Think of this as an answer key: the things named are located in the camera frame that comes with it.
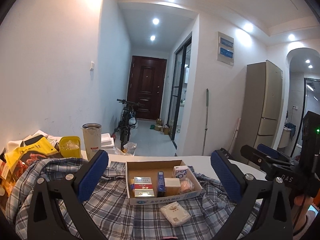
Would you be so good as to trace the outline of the person's right hand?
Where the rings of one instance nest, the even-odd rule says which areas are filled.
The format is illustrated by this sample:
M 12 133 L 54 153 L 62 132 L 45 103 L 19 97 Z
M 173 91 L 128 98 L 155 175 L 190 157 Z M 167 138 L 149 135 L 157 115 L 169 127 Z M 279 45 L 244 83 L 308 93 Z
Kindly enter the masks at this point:
M 300 195 L 294 198 L 291 209 L 293 239 L 300 239 L 316 218 L 316 213 L 309 211 L 312 203 L 313 198 L 306 195 Z

